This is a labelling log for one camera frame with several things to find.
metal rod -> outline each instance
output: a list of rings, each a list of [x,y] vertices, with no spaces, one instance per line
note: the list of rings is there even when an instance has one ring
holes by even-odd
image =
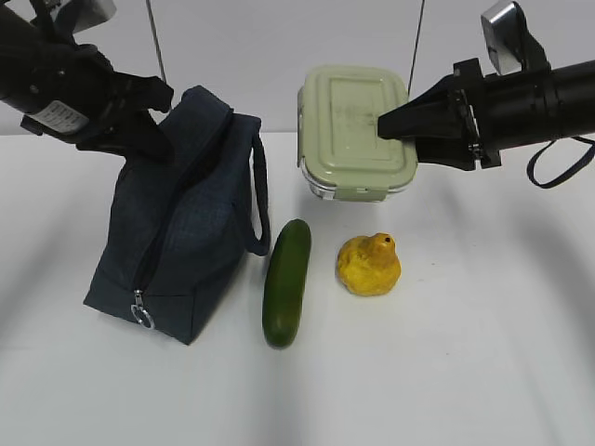
[[[421,8],[419,9],[419,22],[417,23],[416,46],[413,50],[413,60],[411,61],[411,72],[409,73],[409,85],[407,86],[408,94],[411,94],[411,84],[413,83],[413,73],[416,69],[417,49],[419,48],[419,35],[421,34],[421,22],[424,19],[425,7],[426,7],[426,0],[421,0]]]
[[[161,79],[167,84],[165,78],[164,59],[161,55],[161,47],[159,46],[159,36],[157,35],[157,27],[155,26],[155,17],[152,14],[151,0],[145,0],[147,4],[147,13],[149,13],[149,22],[151,23],[152,40],[155,43],[155,53],[157,54],[157,61],[159,62],[159,70],[161,72]]]

zipper pull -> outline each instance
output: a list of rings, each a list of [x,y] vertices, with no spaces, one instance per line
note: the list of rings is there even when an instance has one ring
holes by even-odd
[[[132,316],[137,322],[147,330],[155,328],[155,322],[152,319],[151,314],[147,311],[142,303],[142,290],[134,290],[134,301],[135,303],[130,306]]]

label on robot arm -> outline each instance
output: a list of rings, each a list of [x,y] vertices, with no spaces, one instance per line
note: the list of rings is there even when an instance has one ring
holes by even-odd
[[[29,117],[62,135],[76,133],[89,123],[81,112],[59,100],[52,100],[43,110]]]

navy blue bag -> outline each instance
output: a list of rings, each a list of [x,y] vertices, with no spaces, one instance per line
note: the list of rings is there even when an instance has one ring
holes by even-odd
[[[190,344],[245,251],[270,249],[260,120],[198,86],[160,123],[175,149],[131,158],[117,179],[107,245],[85,304]],[[252,226],[250,154],[262,234]]]

metal ring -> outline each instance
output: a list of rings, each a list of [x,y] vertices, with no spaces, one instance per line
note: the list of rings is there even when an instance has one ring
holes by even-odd
[[[133,304],[130,306],[130,311],[132,311],[132,316],[134,316],[134,319],[137,320],[141,327],[146,328],[147,330],[155,328],[155,322],[152,319],[151,314],[149,314],[149,311],[145,308]]]

